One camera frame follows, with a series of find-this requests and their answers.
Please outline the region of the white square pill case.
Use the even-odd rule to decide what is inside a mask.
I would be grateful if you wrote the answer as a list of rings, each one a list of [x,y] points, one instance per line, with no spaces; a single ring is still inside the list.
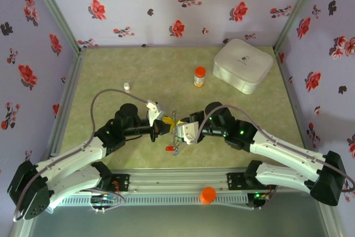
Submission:
[[[256,47],[232,39],[214,58],[212,73],[244,94],[252,94],[273,66],[273,57]]]

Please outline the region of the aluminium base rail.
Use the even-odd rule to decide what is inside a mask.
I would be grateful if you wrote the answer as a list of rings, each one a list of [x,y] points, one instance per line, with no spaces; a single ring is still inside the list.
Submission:
[[[228,191],[227,173],[242,173],[245,168],[166,168],[113,170],[113,177],[127,174],[127,193],[198,193],[205,187]]]

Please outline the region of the aluminium frame floor rail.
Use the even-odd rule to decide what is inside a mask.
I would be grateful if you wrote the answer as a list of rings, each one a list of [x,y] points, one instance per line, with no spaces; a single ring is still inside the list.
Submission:
[[[87,49],[83,48],[74,57],[49,139],[48,158],[57,156],[60,153],[86,51]]]
[[[290,101],[290,105],[293,111],[294,118],[296,120],[296,124],[298,127],[298,131],[301,136],[302,144],[305,148],[308,148],[308,137],[305,132],[305,127],[303,126],[303,117],[302,114],[300,113],[299,107],[300,103],[298,101],[298,98],[296,96],[296,91],[294,89],[293,83],[289,82],[289,78],[291,78],[291,75],[288,71],[288,68],[285,65],[285,61],[281,62],[281,54],[280,52],[276,49],[276,47],[272,47],[273,52],[275,54],[276,60],[278,67],[281,72],[281,76],[283,79],[283,83],[286,88],[286,92]]]

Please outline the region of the orange-lid pill bottle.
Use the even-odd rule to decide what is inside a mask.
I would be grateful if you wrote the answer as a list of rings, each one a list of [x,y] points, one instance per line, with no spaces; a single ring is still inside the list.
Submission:
[[[195,76],[194,76],[194,85],[197,87],[202,87],[204,85],[206,76],[206,69],[202,66],[199,66],[195,69]]]

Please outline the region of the aluminium frame corner post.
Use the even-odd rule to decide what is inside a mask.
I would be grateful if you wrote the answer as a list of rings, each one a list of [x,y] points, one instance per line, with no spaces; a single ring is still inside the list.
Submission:
[[[273,46],[273,51],[275,53],[278,52],[282,44],[284,43],[286,37],[288,36],[289,32],[291,31],[291,27],[293,23],[296,21],[297,16],[302,12],[304,5],[308,0],[297,0],[294,7],[292,8],[291,14],[284,25],[276,44]]]
[[[57,5],[57,2],[55,0],[43,0],[43,1],[46,4],[47,8],[49,9],[50,13],[52,14],[52,17],[55,19],[60,30],[66,37],[66,40],[70,44],[71,48],[73,49],[73,51],[75,51],[77,55],[79,55],[81,52],[81,48],[77,43],[75,36],[69,24],[67,23],[62,11]]]

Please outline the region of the orange plastic cap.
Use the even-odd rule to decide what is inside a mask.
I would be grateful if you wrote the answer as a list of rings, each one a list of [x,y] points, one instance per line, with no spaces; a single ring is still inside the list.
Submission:
[[[211,204],[217,197],[216,190],[210,186],[203,188],[200,193],[200,202],[204,205]]]

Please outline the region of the green circuit board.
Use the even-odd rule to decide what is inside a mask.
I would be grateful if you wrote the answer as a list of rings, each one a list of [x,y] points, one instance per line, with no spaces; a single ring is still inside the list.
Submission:
[[[248,203],[247,203],[248,207],[252,209],[261,210],[262,207],[270,200],[270,194],[259,193],[259,192],[248,193],[247,198],[248,198]]]
[[[115,202],[115,197],[107,195],[92,195],[90,198],[90,203],[93,205],[113,205]]]

